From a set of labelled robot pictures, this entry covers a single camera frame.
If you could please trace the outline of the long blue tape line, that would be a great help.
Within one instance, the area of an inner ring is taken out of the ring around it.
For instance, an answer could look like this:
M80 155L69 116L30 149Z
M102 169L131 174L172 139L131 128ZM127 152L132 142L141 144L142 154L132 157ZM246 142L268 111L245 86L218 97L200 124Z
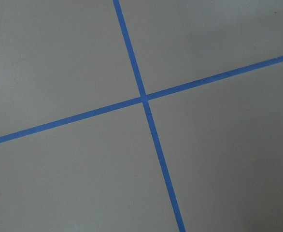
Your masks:
M199 86L202 86L202 85L205 85L205 84L209 84L209 83L212 83L212 82L223 80L223 79L233 77L233 76L236 76L236 75L240 75L240 74L243 74L243 73L251 72L251 71L254 71L254 70L257 70L257 69L265 68L265 67L275 65L275 64L278 64L278 63L281 63L281 62L283 62L283 56L268 59L268 60L265 60L265 61L262 61L262 62L251 64L251 65L244 66L244 67L241 67L241 68L237 68L237 69L234 69L234 70L230 70L230 71L227 71L227 72L219 73L219 74L209 76L209 77L205 77L205 78L202 78L202 79L199 79L199 80L195 80L195 81L192 81L192 82L189 82L189 83L185 83L185 84L178 85L178 86L175 86L175 87L170 87L170 88L167 88L167 89L164 89L164 90L153 92L153 93L147 94L146 97L137 97L137 98L129 99L129 100L126 100L126 101L118 102L118 103L115 103L115 104L112 104L112 105L108 105L108 106L104 106L104 107L101 107L101 108L98 108L98 109L87 111L87 112L84 112L84 113L81 113L81 114L77 114L77 115L62 118L62 119L59 119L59 120L56 120L56 121L52 121L52 122L49 122L49 123L46 123L46 124L38 125L38 126L29 128L29 129L10 133L10 134L4 135L4 136L0 136L0 144L5 143L7 141L14 140L14 139L18 139L18 138L21 138L21 137L29 136L29 135L32 135L32 134L35 134L35 133L39 133L39 132L42 132L42 131L46 131L46 130L49 130L49 129L53 129L53 128L56 128L56 127L60 127L60 126L63 126L63 125L67 125L67 124L70 124L70 123L73 123L73 122L84 120L84 119L87 119L87 118L91 118L91 117L94 117L94 116L97 116L97 115L102 115L102 114L107 113L107 112L112 112L112 111L115 111L115 110L118 110L118 109L126 108L126 107L129 107L129 106L135 105L135 104L139 104L144 99L147 99L147 100L158 99L158 98L161 98L161 97L164 97L164 96L167 96L167 95L171 95L171 94L181 92L181 91L185 91L185 90L188 90L188 89L191 89L191 88L199 87Z

